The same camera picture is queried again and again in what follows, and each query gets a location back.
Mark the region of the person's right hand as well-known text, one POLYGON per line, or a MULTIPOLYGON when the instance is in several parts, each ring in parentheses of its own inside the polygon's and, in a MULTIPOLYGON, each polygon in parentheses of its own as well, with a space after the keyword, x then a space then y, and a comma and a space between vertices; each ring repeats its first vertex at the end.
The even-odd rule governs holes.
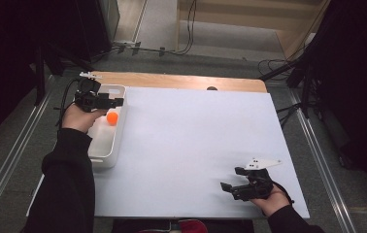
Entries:
POLYGON ((289 205, 286 194, 275 185, 273 185, 273 189, 266 199, 251 199, 250 201, 266 216, 271 216, 276 211, 289 205))

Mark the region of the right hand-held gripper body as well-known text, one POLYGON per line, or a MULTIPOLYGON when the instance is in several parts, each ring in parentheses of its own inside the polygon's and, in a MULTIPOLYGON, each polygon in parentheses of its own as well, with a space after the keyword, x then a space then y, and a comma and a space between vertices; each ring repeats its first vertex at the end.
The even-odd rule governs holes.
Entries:
POLYGON ((269 176, 268 168, 281 165, 279 159, 253 158, 245 168, 249 173, 244 176, 248 184, 232 186, 235 200, 249 201, 250 199, 265 199, 273 189, 273 180, 269 176))

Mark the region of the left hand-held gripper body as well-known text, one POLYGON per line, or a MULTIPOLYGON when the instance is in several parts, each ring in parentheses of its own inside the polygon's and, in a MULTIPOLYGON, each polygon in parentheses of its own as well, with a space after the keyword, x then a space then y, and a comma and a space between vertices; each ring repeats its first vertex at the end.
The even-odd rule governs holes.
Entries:
POLYGON ((92 110, 109 110, 114 99, 100 99, 98 97, 101 84, 97 81, 98 76, 90 72, 81 72, 78 78, 77 90, 75 93, 75 104, 83 111, 90 113, 92 110))

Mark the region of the dark cabinet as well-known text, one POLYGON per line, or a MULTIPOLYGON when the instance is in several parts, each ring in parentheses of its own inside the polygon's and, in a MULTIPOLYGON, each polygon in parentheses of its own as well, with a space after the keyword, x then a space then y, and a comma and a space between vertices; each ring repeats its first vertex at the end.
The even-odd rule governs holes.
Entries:
POLYGON ((117 33, 117 0, 77 0, 86 41, 86 59, 108 52, 117 33))

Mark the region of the white power strip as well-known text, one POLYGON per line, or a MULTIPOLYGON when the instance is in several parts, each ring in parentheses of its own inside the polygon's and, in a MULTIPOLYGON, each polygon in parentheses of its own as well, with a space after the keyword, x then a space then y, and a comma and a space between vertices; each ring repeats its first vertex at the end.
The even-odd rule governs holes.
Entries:
POLYGON ((112 48, 139 48, 141 46, 141 42, 133 42, 133 41, 114 41, 112 42, 112 48))

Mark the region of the person's left hand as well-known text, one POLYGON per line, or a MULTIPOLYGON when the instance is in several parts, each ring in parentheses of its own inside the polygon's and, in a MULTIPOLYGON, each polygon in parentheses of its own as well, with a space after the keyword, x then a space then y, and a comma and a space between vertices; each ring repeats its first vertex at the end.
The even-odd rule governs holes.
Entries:
POLYGON ((94 110, 90 113, 84 112, 77 105, 73 104, 67 108, 61 126, 86 133, 91 128, 96 119, 104 116, 107 110, 94 110))

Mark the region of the red cloth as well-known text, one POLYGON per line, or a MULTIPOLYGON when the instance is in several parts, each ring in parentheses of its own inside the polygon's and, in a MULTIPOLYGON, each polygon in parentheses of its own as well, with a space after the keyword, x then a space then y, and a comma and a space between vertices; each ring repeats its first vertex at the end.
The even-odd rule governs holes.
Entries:
POLYGON ((167 229, 146 229, 138 233, 208 233, 207 226, 197 219, 171 221, 167 229))

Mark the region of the white plastic bin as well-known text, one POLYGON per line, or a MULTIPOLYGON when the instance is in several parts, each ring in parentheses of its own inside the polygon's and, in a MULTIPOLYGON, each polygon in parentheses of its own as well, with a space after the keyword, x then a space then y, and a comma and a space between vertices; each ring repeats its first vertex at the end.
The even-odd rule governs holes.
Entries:
POLYGON ((109 93, 110 99, 123 98, 121 107, 114 107, 107 111, 118 113, 116 125, 107 122, 106 115, 95 120, 87 135, 92 138, 88 156, 94 168, 111 168, 117 163, 122 131, 127 115, 126 88, 123 85, 103 84, 100 93, 109 93))

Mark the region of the metal floor rail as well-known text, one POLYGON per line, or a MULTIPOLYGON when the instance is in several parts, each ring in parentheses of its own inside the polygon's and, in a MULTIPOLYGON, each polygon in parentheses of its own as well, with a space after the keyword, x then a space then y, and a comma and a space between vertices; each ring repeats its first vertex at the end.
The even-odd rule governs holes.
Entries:
POLYGON ((302 110, 298 110, 297 115, 342 232, 357 233, 349 209, 324 157, 310 119, 304 115, 302 110))
POLYGON ((56 84, 56 78, 53 75, 50 75, 47 78, 47 82, 46 82, 45 96, 41 99, 40 104, 32 109, 30 116, 28 117, 27 121, 23 125, 14 145, 10 149, 5 161, 3 162, 0 168, 0 197, 12 173, 14 172, 15 168, 17 167, 20 157, 23 151, 25 150, 27 143, 29 142, 31 138, 34 132, 34 129, 36 128, 39 120, 41 119, 43 112, 45 111, 45 108, 50 100, 50 95, 55 87, 55 84, 56 84))

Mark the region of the white board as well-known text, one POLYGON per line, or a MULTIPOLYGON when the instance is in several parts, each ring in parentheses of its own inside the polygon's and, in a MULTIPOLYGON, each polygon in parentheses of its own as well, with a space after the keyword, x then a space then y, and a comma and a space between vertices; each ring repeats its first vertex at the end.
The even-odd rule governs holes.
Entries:
POLYGON ((253 218, 221 183, 253 158, 279 159, 273 181, 308 217, 307 205, 268 93, 129 87, 117 163, 94 168, 95 213, 104 217, 253 218))

